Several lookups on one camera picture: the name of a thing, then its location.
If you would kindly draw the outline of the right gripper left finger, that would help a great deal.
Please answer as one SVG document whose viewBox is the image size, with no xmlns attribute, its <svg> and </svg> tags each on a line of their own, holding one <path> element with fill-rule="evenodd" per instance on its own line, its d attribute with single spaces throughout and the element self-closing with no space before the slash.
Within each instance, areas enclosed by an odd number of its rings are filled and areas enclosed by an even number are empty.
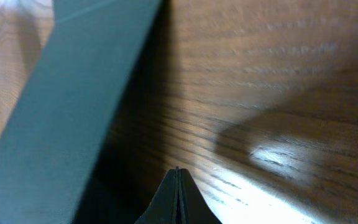
<svg viewBox="0 0 358 224">
<path fill-rule="evenodd" d="M 175 224 L 178 213 L 178 169 L 170 169 L 135 224 Z"/>
</svg>

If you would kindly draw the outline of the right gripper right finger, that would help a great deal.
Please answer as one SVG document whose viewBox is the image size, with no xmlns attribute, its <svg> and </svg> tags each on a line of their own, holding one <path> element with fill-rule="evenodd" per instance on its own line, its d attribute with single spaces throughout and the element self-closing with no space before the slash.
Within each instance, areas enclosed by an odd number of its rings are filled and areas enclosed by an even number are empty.
<svg viewBox="0 0 358 224">
<path fill-rule="evenodd" d="M 178 195 L 176 223 L 180 224 L 221 224 L 208 207 L 190 171 L 177 169 Z"/>
</svg>

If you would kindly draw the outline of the black gift box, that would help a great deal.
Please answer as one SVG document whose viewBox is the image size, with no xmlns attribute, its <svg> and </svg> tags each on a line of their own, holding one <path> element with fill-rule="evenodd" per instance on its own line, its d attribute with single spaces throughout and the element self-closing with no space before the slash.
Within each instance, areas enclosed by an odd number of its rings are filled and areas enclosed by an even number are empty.
<svg viewBox="0 0 358 224">
<path fill-rule="evenodd" d="M 0 137 L 0 223 L 71 223 L 160 0 L 57 1 Z"/>
</svg>

